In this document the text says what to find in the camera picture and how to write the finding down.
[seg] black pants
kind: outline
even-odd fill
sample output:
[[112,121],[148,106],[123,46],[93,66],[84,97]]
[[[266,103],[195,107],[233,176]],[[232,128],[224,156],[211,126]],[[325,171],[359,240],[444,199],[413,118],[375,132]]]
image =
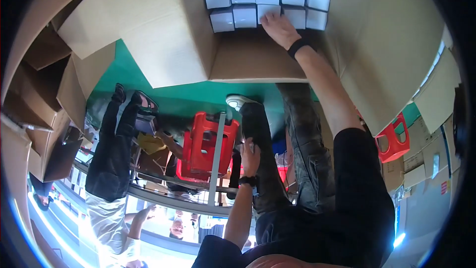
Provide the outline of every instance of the black pants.
[[[335,183],[329,150],[322,143],[320,118],[308,84],[277,84],[281,92],[285,122],[291,137],[299,195],[297,205],[323,213],[335,207]],[[254,197],[255,219],[291,205],[274,158],[268,119],[262,104],[245,103],[240,109],[245,138],[261,149],[258,197]]]
[[114,133],[120,105],[120,98],[113,95],[102,119],[99,143],[85,184],[88,193],[109,202],[127,195],[132,137],[141,98],[138,94],[132,96]]

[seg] red plastic stool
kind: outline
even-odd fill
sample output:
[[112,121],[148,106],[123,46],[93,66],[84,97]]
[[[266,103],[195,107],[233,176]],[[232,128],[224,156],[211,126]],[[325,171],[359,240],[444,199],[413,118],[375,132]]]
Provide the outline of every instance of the red plastic stool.
[[[405,130],[405,141],[401,142],[395,133],[395,128],[402,123],[403,128]],[[377,138],[382,136],[387,136],[388,139],[388,149],[386,151],[380,151],[380,147],[377,143]],[[400,113],[396,117],[395,123],[390,123],[388,127],[386,127],[380,134],[375,137],[375,143],[378,149],[378,157],[382,161],[382,163],[388,163],[392,160],[396,160],[400,158],[403,154],[410,151],[410,137],[408,136],[408,128],[407,124],[405,123],[405,119],[403,118],[403,114]]]
[[[239,123],[236,120],[232,120],[231,124],[229,126],[225,125],[223,130],[218,177],[222,177],[228,172],[238,126]],[[206,132],[212,132],[208,140],[204,139]],[[205,112],[195,114],[192,131],[185,132],[183,145],[184,161],[178,161],[177,163],[178,178],[193,182],[208,182],[213,166],[217,132],[218,123],[208,121]]]

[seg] dark gray pants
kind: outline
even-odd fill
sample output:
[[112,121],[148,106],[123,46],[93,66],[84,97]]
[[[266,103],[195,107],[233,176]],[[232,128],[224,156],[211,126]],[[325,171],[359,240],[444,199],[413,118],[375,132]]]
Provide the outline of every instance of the dark gray pants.
[[[289,130],[298,184],[297,205],[316,213],[335,208],[334,171],[329,150],[324,147],[320,118],[311,99],[309,84],[277,84],[283,97],[285,123]],[[258,197],[254,197],[255,219],[266,212],[290,206],[279,177],[271,147],[271,134],[264,106],[246,103],[240,110],[243,135],[252,136],[261,148],[257,171]]]

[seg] black wristband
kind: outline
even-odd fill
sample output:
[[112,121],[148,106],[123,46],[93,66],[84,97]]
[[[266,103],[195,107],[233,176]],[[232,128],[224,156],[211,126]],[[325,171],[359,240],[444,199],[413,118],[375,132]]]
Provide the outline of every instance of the black wristband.
[[306,40],[303,39],[303,38],[300,38],[300,39],[296,40],[296,41],[294,42],[294,44],[292,44],[292,45],[290,46],[289,50],[288,50],[289,56],[290,56],[291,58],[293,58],[294,60],[296,60],[296,58],[294,57],[294,55],[296,55],[296,52],[297,52],[299,49],[301,49],[302,47],[304,47],[305,45],[311,46],[311,45],[309,44],[309,42],[306,41]]

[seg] white shirt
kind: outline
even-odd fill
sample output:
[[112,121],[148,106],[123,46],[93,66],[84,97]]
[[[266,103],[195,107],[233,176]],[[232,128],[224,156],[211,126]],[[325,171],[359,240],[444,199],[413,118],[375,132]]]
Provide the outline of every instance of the white shirt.
[[124,221],[126,198],[110,203],[87,193],[86,205],[93,233],[104,249],[119,262],[139,259],[140,240],[127,237],[129,228]]

